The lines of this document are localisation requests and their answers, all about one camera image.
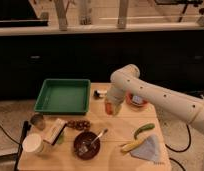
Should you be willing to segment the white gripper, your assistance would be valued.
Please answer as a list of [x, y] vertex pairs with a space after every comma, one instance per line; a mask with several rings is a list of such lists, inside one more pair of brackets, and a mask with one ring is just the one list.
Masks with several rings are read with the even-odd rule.
[[121, 109], [121, 105], [125, 99], [125, 92], [116, 87], [111, 87], [107, 91], [107, 95], [105, 97], [105, 105], [106, 103], [112, 104], [113, 114], [117, 115]]

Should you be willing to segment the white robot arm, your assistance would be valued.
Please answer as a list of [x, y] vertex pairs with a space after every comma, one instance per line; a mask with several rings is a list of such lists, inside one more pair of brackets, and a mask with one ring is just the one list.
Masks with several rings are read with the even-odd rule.
[[142, 81], [140, 70], [134, 64], [126, 65], [110, 76], [111, 87], [107, 100], [119, 106], [127, 92], [174, 114], [204, 135], [204, 100]]

